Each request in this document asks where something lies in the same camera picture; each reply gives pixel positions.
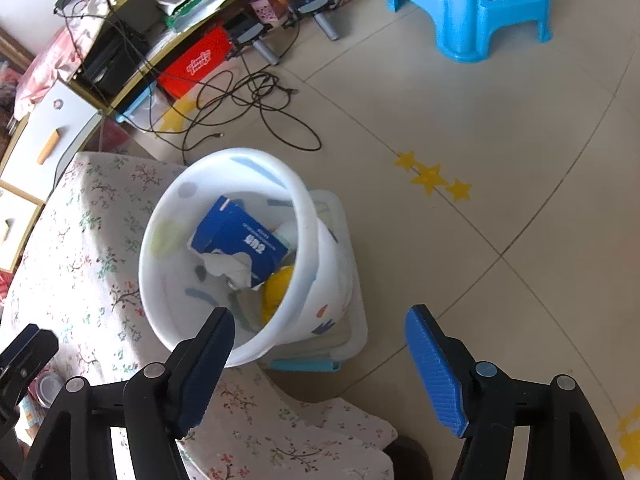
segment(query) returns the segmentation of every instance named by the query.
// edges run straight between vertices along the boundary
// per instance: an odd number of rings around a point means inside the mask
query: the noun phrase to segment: red item
[[[6,299],[6,294],[9,292],[9,285],[11,285],[14,276],[4,270],[0,270],[0,302]]]
[[[220,65],[230,50],[231,44],[225,31],[217,26],[171,63],[158,76],[158,83],[172,97],[179,99]]]

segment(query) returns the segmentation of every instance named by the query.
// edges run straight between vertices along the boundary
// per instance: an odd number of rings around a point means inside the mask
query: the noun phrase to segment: blue plastic stool
[[[455,61],[475,62],[489,54],[491,35],[500,27],[535,20],[538,39],[549,41],[549,0],[410,0],[435,23],[436,46]],[[401,0],[389,0],[396,12]]]

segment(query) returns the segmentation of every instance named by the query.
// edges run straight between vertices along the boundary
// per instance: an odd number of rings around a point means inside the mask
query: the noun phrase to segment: floral fabric
[[[0,323],[6,345],[27,323],[53,330],[52,366],[91,384],[126,380],[168,351],[140,301],[138,257],[164,190],[184,170],[163,162],[78,153],[27,244]],[[255,364],[220,377],[202,424],[179,443],[195,480],[391,479],[380,450],[397,436],[387,422],[342,399],[285,396]],[[120,478],[133,479],[124,430],[113,430]]]

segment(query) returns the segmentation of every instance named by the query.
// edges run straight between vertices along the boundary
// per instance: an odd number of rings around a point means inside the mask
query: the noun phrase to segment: yellow object
[[[418,169],[418,173],[421,175],[438,175],[440,174],[440,165],[436,164],[435,166],[425,166],[423,163],[418,162],[415,167]]]
[[[162,116],[162,132],[181,132],[184,124],[184,117],[196,109],[196,100],[188,96],[182,96],[174,105]]]
[[[620,420],[620,447],[625,456],[620,461],[622,471],[640,469],[640,404],[631,415]]]
[[[416,164],[414,152],[402,153],[398,152],[398,160],[394,162],[394,166],[400,166],[405,171],[409,171]]]
[[[427,196],[433,193],[433,189],[436,186],[446,186],[448,182],[444,180],[436,171],[427,171],[420,176],[416,176],[411,179],[412,184],[422,184],[424,186],[424,192]]]
[[[168,258],[189,240],[190,232],[184,224],[164,220],[154,228],[151,237],[151,253],[158,260]]]
[[[267,324],[282,303],[293,275],[293,265],[282,267],[264,282],[262,288],[262,323]]]
[[[462,184],[462,182],[456,179],[453,186],[446,187],[445,189],[453,195],[453,202],[457,202],[461,198],[464,200],[471,200],[469,190],[472,187],[473,186],[471,184]]]
[[[40,152],[40,155],[38,155],[38,158],[36,159],[37,165],[42,166],[44,164],[44,161],[47,160],[47,157],[49,155],[51,155],[51,152],[56,147],[56,144],[58,143],[59,140],[60,140],[60,134],[58,133],[57,130],[53,130],[53,133],[50,135],[49,139],[47,139],[47,142],[42,147],[42,151]]]

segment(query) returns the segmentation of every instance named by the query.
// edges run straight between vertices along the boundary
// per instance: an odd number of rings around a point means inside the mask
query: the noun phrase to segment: metal screw
[[[80,377],[74,377],[73,379],[69,379],[66,384],[66,390],[69,393],[79,392],[84,388],[84,381]]]
[[[568,375],[561,375],[556,379],[558,386],[560,386],[563,390],[570,392],[575,388],[575,381],[573,378]]]
[[[498,368],[496,368],[493,363],[480,361],[476,364],[476,372],[478,372],[478,375],[482,375],[482,377],[493,377],[498,373]]]
[[[164,374],[164,365],[162,363],[151,363],[145,366],[144,374],[145,377],[148,377],[149,379],[160,377]]]

